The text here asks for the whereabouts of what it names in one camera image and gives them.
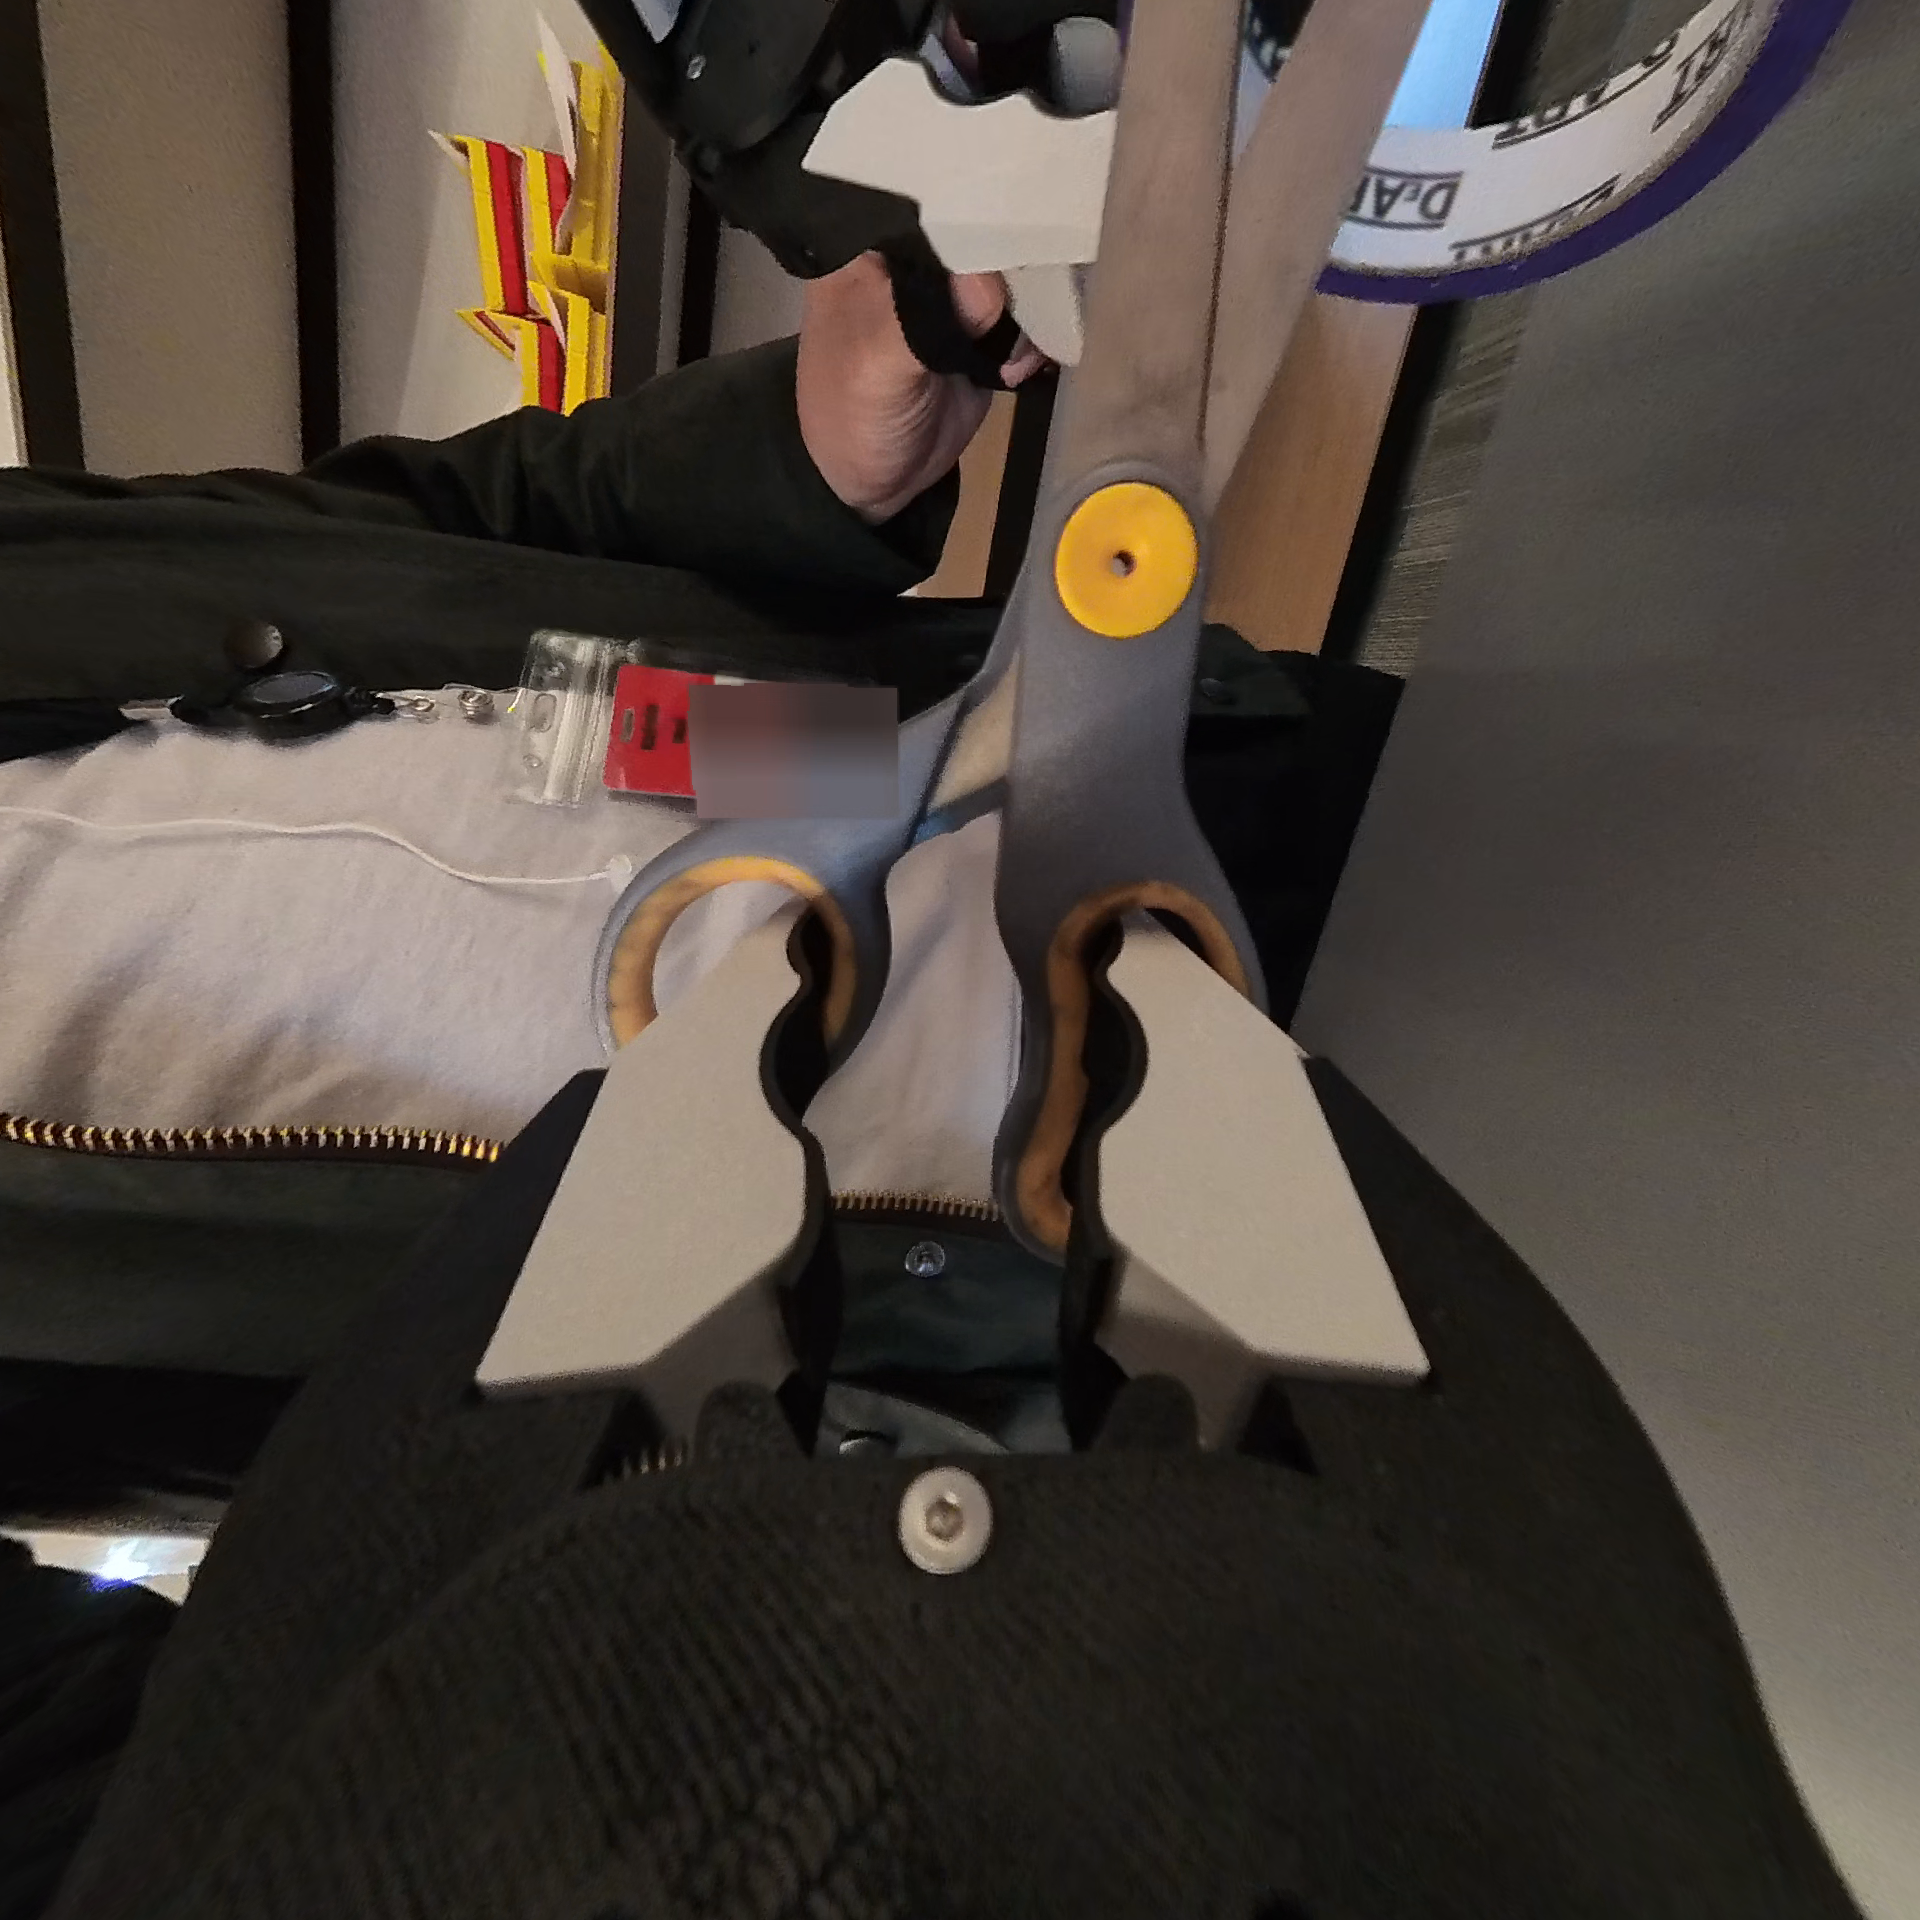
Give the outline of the black badge reel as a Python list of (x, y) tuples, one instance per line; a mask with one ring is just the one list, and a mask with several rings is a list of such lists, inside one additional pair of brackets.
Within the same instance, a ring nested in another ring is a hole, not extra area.
[(431, 702), (386, 694), (325, 669), (227, 669), (169, 699), (162, 717), (202, 733), (294, 749), (361, 725), (426, 725)]

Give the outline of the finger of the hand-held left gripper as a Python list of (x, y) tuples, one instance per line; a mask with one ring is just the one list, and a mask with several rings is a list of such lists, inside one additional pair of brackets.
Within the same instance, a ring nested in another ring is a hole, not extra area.
[(802, 169), (906, 199), (947, 274), (999, 274), (1013, 320), (1056, 366), (1086, 349), (1086, 280), (1112, 166), (1118, 57), (1047, 57), (1053, 103), (957, 103), (913, 57), (834, 103)]

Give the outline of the grey yellow scissors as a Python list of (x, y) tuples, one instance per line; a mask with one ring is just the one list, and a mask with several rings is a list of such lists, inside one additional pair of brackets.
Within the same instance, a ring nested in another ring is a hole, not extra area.
[(1133, 6), (1082, 344), (1047, 446), (1049, 488), (970, 683), (902, 730), (891, 824), (707, 825), (630, 885), (594, 963), (611, 1050), (658, 1018), (667, 930), (736, 880), (799, 897), (830, 938), (823, 998), (845, 1057), (891, 963), (885, 879), (973, 795), (999, 807), (995, 926), (1024, 1041), (995, 1195), (1045, 1258), (1091, 1232), (1082, 1055), (1091, 954), (1120, 914), (1186, 925), (1263, 1008), (1251, 936), (1183, 793), (1190, 677), (1216, 503), (1280, 374), (1385, 126), (1427, 6), (1309, 6), (1233, 151), (1246, 6)]

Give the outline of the yellow red boxes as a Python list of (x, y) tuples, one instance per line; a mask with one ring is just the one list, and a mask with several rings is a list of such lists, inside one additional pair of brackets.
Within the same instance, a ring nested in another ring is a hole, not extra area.
[(554, 149), (431, 137), (470, 205), (482, 299), (458, 318), (512, 361), (523, 408), (571, 416), (611, 389), (624, 87), (602, 47), (577, 61), (546, 18), (536, 61)]

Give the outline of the person's white shirt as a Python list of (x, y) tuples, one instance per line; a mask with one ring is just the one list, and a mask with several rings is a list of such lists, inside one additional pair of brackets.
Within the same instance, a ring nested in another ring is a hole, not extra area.
[(5, 1112), (513, 1137), (602, 1063), (592, 959), (685, 805), (504, 799), (495, 735), (153, 719), (2, 773)]

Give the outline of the red badge card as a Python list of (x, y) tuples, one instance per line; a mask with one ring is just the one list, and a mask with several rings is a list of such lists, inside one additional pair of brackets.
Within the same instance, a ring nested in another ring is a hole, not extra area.
[(611, 674), (601, 784), (610, 795), (694, 800), (689, 695), (712, 674), (622, 663)]

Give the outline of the person's left hand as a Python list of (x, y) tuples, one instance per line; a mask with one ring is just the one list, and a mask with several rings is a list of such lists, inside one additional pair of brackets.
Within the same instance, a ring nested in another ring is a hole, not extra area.
[(797, 349), (799, 437), (826, 489), (870, 527), (945, 480), (993, 389), (928, 371), (874, 253), (807, 286)]

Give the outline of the person's left forearm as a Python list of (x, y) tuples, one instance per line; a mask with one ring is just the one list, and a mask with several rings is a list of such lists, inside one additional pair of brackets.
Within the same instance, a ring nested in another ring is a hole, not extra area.
[(712, 582), (901, 595), (939, 566), (957, 466), (957, 453), (935, 453), (898, 512), (864, 518), (805, 443), (799, 341), (784, 339), (571, 416), (523, 408), (449, 440), (361, 440), (299, 480), (417, 534)]

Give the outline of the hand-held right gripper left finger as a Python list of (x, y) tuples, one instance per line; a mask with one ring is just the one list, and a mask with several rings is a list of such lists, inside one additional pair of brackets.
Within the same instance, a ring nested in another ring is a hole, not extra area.
[(824, 926), (752, 929), (622, 1048), (568, 1152), (474, 1387), (630, 1387), (689, 1434), (717, 1385), (790, 1385), (810, 1434), (830, 1359)]

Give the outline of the clear badge holder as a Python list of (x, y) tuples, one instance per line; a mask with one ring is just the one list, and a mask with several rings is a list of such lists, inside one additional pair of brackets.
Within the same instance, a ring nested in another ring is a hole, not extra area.
[(634, 641), (536, 631), (501, 712), (501, 782), (506, 800), (576, 809), (605, 793), (615, 681), (640, 658)]

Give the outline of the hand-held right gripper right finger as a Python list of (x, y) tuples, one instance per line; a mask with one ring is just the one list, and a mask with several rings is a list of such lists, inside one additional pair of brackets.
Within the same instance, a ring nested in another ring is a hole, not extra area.
[(1130, 1378), (1175, 1382), (1207, 1451), (1240, 1439), (1275, 1382), (1426, 1382), (1295, 1041), (1144, 912), (1103, 987), (1142, 1070), (1095, 1145), (1112, 1258), (1095, 1347)]

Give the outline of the purple tape roll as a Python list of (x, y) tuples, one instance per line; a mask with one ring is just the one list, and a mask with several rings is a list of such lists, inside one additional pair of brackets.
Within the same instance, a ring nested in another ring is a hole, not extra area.
[(1517, 13), (1427, 6), (1315, 264), (1320, 294), (1464, 303), (1594, 261), (1680, 210), (1759, 137), (1849, 6), (1699, 6), (1616, 73), (1469, 126)]

